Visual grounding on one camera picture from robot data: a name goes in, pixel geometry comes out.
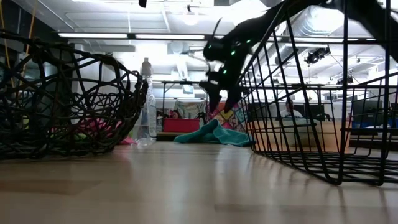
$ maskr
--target black wire basket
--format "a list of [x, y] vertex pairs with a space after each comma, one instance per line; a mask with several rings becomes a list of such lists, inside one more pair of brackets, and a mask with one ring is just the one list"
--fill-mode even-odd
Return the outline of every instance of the black wire basket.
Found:
[[[109, 55], [90, 54], [64, 43], [45, 43], [2, 30], [0, 38], [29, 46], [11, 68], [0, 63], [0, 159], [40, 159], [111, 152], [135, 125], [148, 84]], [[49, 73], [44, 63], [55, 72]], [[38, 77], [28, 79], [34, 64]], [[98, 79], [81, 71], [98, 65]], [[113, 71], [104, 76], [103, 69]], [[130, 79], [136, 78], [131, 85]]]
[[[398, 83], [390, 81], [398, 76], [398, 72], [389, 71], [390, 56], [398, 59], [396, 48], [392, 47], [392, 43], [396, 43], [392, 38], [397, 37], [393, 35], [396, 30], [389, 28], [389, 21], [393, 23], [389, 10], [388, 5], [386, 10], [379, 10], [382, 14], [375, 16], [379, 21], [378, 29], [384, 30], [386, 27], [385, 35], [377, 36], [377, 40], [348, 40], [348, 20], [345, 15], [344, 41], [334, 43], [343, 46], [343, 73], [339, 85], [311, 85], [306, 82], [289, 10], [280, 10], [276, 14], [273, 25], [269, 27], [240, 79], [241, 87], [248, 89], [241, 102], [247, 114], [246, 132], [257, 141], [252, 147], [253, 152], [334, 185], [342, 182], [371, 185], [398, 182], [398, 157], [391, 152], [398, 147]], [[279, 38], [275, 33], [275, 21], [283, 18], [287, 18], [289, 36]], [[289, 40], [292, 48], [282, 55], [279, 49], [286, 40]], [[270, 67], [271, 55], [266, 43], [275, 45], [277, 68]], [[318, 44], [325, 43], [319, 39]], [[387, 58], [385, 73], [366, 82], [350, 84], [349, 80], [353, 79], [348, 71], [350, 44], [383, 46], [384, 58]], [[286, 69], [294, 69], [298, 73], [297, 83], [287, 82]], [[274, 77], [278, 73], [281, 76], [276, 82]], [[333, 97], [336, 92], [341, 95], [340, 99]], [[310, 93], [315, 93], [318, 100], [312, 100]], [[291, 105], [289, 102], [293, 100], [290, 98], [296, 94], [301, 94], [303, 99]], [[265, 101], [260, 102], [260, 96], [264, 96]], [[332, 109], [326, 113], [324, 108], [333, 108], [337, 101], [341, 103], [341, 112], [336, 114]], [[294, 110], [302, 109], [303, 116], [283, 116], [281, 111], [287, 103], [294, 106]]]

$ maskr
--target laminate floor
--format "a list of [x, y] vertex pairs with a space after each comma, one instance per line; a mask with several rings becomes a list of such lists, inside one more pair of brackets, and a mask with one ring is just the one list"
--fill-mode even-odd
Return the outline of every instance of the laminate floor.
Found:
[[398, 185], [335, 187], [247, 148], [157, 142], [0, 162], [0, 223], [398, 223]]

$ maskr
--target red box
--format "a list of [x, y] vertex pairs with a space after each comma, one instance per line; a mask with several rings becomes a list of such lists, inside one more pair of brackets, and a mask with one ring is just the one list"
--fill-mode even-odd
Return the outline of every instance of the red box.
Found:
[[200, 128], [199, 119], [164, 119], [164, 132], [191, 133]]

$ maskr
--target blue cloth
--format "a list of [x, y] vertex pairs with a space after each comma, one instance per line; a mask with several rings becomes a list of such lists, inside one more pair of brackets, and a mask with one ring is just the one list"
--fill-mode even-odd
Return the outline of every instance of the blue cloth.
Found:
[[177, 136], [174, 142], [230, 144], [241, 147], [256, 143], [252, 138], [249, 139], [246, 133], [223, 128], [216, 119], [202, 126], [198, 131]]

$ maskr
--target colorful fabric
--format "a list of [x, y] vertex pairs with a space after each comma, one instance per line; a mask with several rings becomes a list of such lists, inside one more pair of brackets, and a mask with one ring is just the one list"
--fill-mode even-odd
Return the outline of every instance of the colorful fabric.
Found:
[[224, 113], [225, 103], [219, 103], [214, 112], [210, 113], [207, 107], [208, 121], [216, 119], [220, 125], [226, 129], [245, 132], [244, 112], [240, 103], [235, 104], [232, 109]]
[[246, 133], [224, 128], [218, 120], [210, 121], [198, 131], [177, 136], [174, 142], [179, 143], [214, 143], [233, 146], [251, 146], [256, 142]]

